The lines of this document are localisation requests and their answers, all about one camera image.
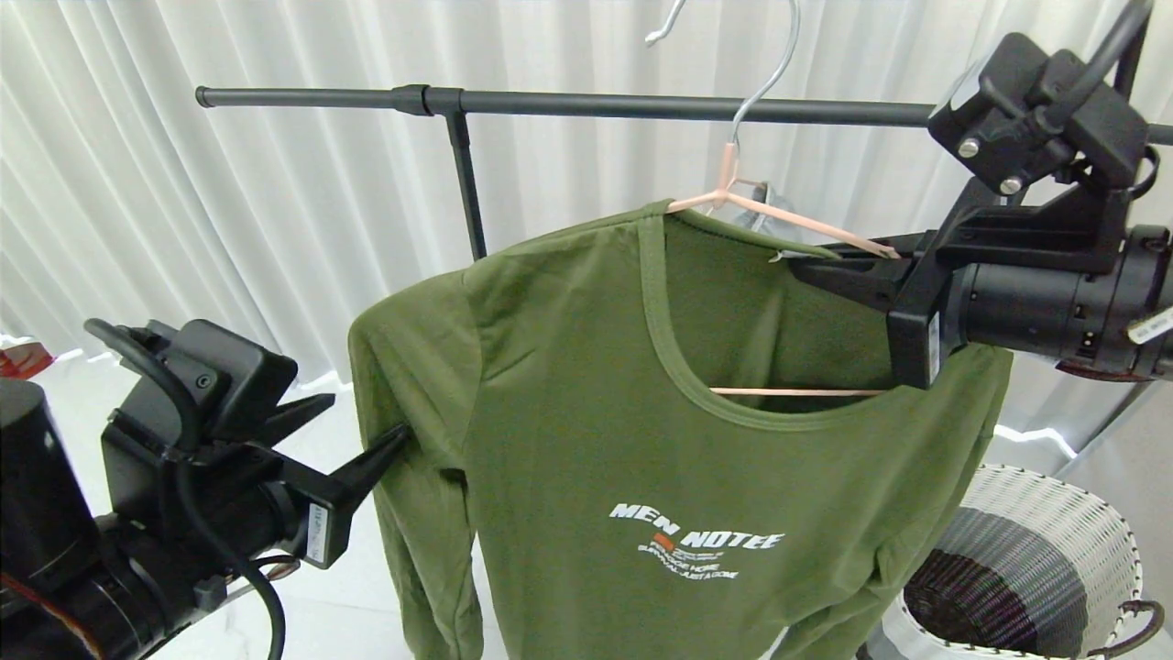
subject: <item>curtain fold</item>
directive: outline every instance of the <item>curtain fold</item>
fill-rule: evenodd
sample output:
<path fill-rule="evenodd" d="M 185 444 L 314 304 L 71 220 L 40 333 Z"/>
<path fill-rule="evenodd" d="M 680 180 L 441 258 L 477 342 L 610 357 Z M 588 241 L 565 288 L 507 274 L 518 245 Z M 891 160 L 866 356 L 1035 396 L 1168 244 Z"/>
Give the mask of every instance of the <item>curtain fold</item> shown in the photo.
<path fill-rule="evenodd" d="M 773 70 L 786 2 L 0 2 L 0 329 L 100 352 L 89 315 L 221 322 L 348 380 L 346 329 L 379 298 L 470 263 L 443 121 L 218 108 L 212 87 L 744 96 Z M 1083 57 L 1123 0 L 804 0 L 771 97 L 935 102 L 1005 33 Z M 1133 102 L 1173 122 L 1173 0 L 1158 0 Z M 725 123 L 474 115 L 490 250 L 712 185 Z M 796 210 L 881 236 L 930 229 L 965 170 L 923 130 L 745 124 L 740 171 Z M 1166 159 L 1168 149 L 1164 149 Z M 1037 185 L 1032 199 L 1055 193 Z M 1133 222 L 1168 223 L 1162 177 Z M 807 234 L 812 241 L 821 238 Z M 1091 420 L 1126 387 L 1024 362 L 1015 424 Z M 1074 427 L 1094 428 L 1092 421 Z M 1070 431 L 1077 437 L 1079 431 Z"/>

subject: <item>rack pole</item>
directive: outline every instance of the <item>rack pole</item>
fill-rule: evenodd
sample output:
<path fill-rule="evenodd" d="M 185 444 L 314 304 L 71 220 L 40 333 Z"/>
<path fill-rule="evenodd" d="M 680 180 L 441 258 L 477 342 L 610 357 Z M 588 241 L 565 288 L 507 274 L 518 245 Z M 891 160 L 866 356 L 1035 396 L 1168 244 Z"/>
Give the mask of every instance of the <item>rack pole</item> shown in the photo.
<path fill-rule="evenodd" d="M 407 84 L 393 89 L 226 89 L 201 86 L 196 88 L 196 101 L 205 108 L 382 108 L 421 116 L 442 115 L 448 122 L 448 137 L 474 259 L 483 257 L 487 249 L 469 149 L 467 115 L 730 121 L 741 104 L 741 98 L 730 97 L 470 91 L 427 84 Z M 750 108 L 745 121 L 923 128 L 931 110 L 933 106 L 928 103 L 762 98 Z M 1173 144 L 1173 125 L 1150 124 L 1148 141 L 1153 144 Z"/>

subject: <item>long-sleeve shirt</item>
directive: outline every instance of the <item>long-sleeve shirt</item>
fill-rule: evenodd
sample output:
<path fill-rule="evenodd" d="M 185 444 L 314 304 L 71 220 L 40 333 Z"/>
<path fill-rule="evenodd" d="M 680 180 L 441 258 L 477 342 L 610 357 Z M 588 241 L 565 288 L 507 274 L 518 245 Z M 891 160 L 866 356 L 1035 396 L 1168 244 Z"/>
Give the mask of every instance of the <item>long-sleeve shirt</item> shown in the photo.
<path fill-rule="evenodd" d="M 354 321 L 364 442 L 415 434 L 375 505 L 418 658 L 481 655 L 474 535 L 510 658 L 850 658 L 961 501 L 1010 355 L 894 387 L 883 314 L 773 258 L 827 252 L 666 204 Z"/>

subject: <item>shirt sleeve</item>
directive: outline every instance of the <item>shirt sleeve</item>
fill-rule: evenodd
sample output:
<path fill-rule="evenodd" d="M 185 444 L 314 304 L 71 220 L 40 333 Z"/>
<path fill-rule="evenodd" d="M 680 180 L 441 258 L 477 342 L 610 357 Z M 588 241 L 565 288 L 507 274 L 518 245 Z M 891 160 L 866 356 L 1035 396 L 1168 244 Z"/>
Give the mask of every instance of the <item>shirt sleeve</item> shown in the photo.
<path fill-rule="evenodd" d="M 463 441 L 481 353 L 461 274 L 375 304 L 351 325 L 348 348 L 364 447 L 401 423 L 414 433 L 374 489 L 407 645 L 416 658 L 475 660 L 483 640 Z"/>
<path fill-rule="evenodd" d="M 1009 374 L 1009 352 L 990 351 L 999 352 L 998 365 L 1004 374 Z M 1008 382 L 1008 377 L 1002 377 L 994 388 L 990 409 L 978 440 L 957 472 L 944 505 L 925 512 L 876 550 L 875 567 L 860 591 L 791 626 L 774 652 L 773 660 L 847 660 L 855 656 L 855 652 L 883 618 L 884 611 L 913 579 L 913 574 L 952 522 L 994 437 L 994 427 L 1002 410 Z"/>

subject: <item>basket handle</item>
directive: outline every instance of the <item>basket handle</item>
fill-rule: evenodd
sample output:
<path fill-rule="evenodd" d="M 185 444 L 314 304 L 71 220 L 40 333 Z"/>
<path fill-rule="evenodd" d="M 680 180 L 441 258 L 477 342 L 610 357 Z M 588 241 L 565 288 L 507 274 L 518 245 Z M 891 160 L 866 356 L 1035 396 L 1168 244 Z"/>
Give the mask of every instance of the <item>basket handle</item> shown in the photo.
<path fill-rule="evenodd" d="M 1152 617 L 1148 618 L 1148 625 L 1145 626 L 1145 630 L 1133 635 L 1132 639 L 1117 645 L 1105 646 L 1104 648 L 1097 648 L 1096 651 L 1089 651 L 1087 655 L 1090 658 L 1099 655 L 1106 660 L 1135 651 L 1143 644 L 1153 639 L 1153 635 L 1165 625 L 1165 607 L 1155 600 L 1127 600 L 1120 604 L 1120 610 L 1132 612 L 1133 614 L 1137 612 L 1152 612 Z"/>

